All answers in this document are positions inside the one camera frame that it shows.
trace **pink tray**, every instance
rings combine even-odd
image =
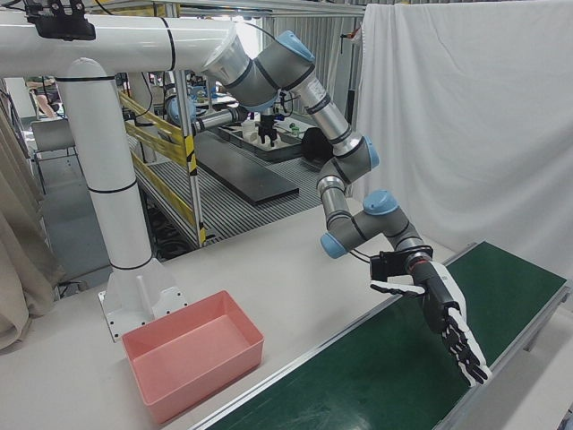
[[[163,423],[261,363],[263,337],[226,292],[193,303],[122,340],[153,419]]]

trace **green conveyor belt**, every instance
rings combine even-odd
[[[449,270],[488,363],[565,283],[487,243]],[[467,390],[417,300],[402,298],[210,429],[432,429]]]

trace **white pipe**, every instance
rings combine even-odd
[[[88,58],[72,62],[68,70],[75,76],[106,75],[100,64]],[[122,268],[142,265],[151,257],[151,248],[134,185],[135,172],[115,80],[59,82],[58,88],[109,260]]]
[[[172,50],[161,18],[87,15],[96,28],[95,40],[62,41],[41,38],[24,13],[0,12],[1,77],[23,74],[70,77],[68,66],[87,57],[107,74],[170,70]],[[175,69],[204,70],[210,58],[236,37],[230,21],[166,18],[175,46]]]
[[[234,24],[225,21],[88,19],[96,27],[95,40],[63,41],[41,38],[24,13],[0,12],[0,77],[53,75],[58,81],[114,265],[102,306],[116,340],[148,321],[150,308],[159,317],[186,303],[167,271],[151,259],[114,76],[168,69],[200,73],[237,36]]]

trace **black platform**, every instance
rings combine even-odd
[[[197,163],[252,205],[298,193],[298,186],[247,159],[213,133],[195,137]]]

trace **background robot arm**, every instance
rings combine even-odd
[[[206,65],[206,74],[220,81],[251,111],[264,111],[277,98],[278,90],[300,98],[306,112],[332,144],[334,157],[322,168],[317,188],[328,232],[321,244],[338,258],[382,233],[393,253],[371,259],[372,287],[380,292],[421,297],[423,314],[432,331],[441,334],[446,348],[457,360],[470,385],[483,383],[490,375],[485,358],[466,324],[466,302],[447,269],[432,261],[432,249],[420,238],[414,225],[390,192],[379,190],[363,201],[354,216],[345,191],[380,160],[371,140],[353,132],[332,102],[314,72],[314,55],[291,31],[286,31],[255,59],[243,51],[238,39]],[[410,274],[414,286],[387,284],[388,276]]]

